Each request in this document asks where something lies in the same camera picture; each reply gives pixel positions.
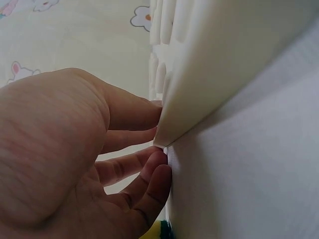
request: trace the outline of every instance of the skin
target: skin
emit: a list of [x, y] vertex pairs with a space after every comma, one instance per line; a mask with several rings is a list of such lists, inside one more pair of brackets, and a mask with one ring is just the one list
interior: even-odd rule
[[[149, 147], [161, 106], [79, 69], [43, 73], [0, 89], [1, 238], [136, 239], [168, 198], [171, 168]], [[140, 171], [118, 194], [104, 186]]]

